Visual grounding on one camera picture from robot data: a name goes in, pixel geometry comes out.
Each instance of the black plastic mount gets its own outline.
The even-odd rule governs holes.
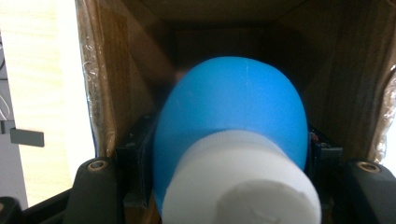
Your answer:
[[[113,158],[81,164],[73,188],[24,211],[0,198],[0,224],[125,223],[124,207],[147,207],[152,190],[151,155],[156,116],[139,119]]]

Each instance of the clear plastic tape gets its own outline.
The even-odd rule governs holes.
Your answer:
[[[87,101],[90,111],[92,134],[95,141],[96,156],[111,155],[114,146],[114,127],[108,125],[113,120],[106,121],[106,109],[108,96],[105,93],[108,89],[106,64],[104,62],[103,43],[98,22],[98,15],[95,0],[77,0],[78,31],[80,39],[81,57],[83,63],[83,73],[85,76],[85,86]]]
[[[380,112],[379,125],[377,125],[378,136],[375,146],[374,162],[381,163],[387,154],[387,133],[396,113],[396,64],[390,69],[390,80],[384,90],[383,102]]]

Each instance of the black cable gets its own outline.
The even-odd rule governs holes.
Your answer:
[[[1,45],[1,48],[3,48],[3,42],[2,41],[0,41],[0,45]],[[0,70],[3,69],[5,64],[6,64],[6,57],[3,57],[3,61],[1,62],[1,65],[0,65]]]

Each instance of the blue dome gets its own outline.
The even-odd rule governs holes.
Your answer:
[[[255,60],[211,59],[179,81],[160,116],[153,152],[154,193],[160,213],[184,152],[199,139],[225,130],[265,135],[304,169],[307,124],[290,81],[274,67]]]

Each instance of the brown cardboard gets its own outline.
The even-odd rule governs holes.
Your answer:
[[[395,62],[389,1],[78,0],[78,12],[101,155],[192,66],[234,55],[281,70],[346,159],[373,158]]]

